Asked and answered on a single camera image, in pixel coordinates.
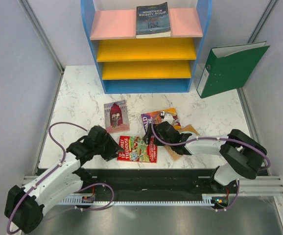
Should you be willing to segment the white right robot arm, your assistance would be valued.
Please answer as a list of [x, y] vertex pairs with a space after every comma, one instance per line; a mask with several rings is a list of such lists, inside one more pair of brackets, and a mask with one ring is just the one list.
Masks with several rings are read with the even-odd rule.
[[240, 178], [253, 180], [262, 166], [267, 151], [264, 147], [238, 129], [222, 136], [199, 136], [191, 131], [177, 131], [164, 121], [149, 125], [143, 141], [153, 140], [158, 146], [169, 146], [178, 155], [209, 154], [221, 156], [226, 163], [218, 166], [209, 180], [209, 187], [219, 193]]

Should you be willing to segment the red treehouse book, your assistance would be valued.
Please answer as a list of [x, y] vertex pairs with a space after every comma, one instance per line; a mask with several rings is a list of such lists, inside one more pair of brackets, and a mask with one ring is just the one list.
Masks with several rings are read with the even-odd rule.
[[125, 162], [156, 163], [158, 147], [154, 143], [154, 137], [146, 144], [142, 137], [120, 136], [119, 146], [124, 150], [119, 152], [117, 160]]

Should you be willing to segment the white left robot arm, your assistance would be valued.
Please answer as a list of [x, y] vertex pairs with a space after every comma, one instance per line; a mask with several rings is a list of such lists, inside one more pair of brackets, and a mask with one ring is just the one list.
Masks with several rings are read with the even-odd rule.
[[95, 125], [63, 150], [63, 157], [35, 180], [19, 187], [13, 186], [7, 196], [4, 215], [8, 218], [7, 233], [15, 224], [18, 230], [30, 233], [38, 227], [47, 212], [61, 200], [75, 192], [92, 188], [90, 174], [83, 165], [95, 155], [106, 161], [124, 151], [101, 126]]

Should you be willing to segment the dark blue 1984 book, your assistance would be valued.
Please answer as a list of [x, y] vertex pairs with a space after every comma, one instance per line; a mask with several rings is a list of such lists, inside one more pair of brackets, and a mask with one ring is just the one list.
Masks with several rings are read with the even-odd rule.
[[136, 8], [136, 38], [170, 37], [171, 26], [168, 4], [137, 6]]

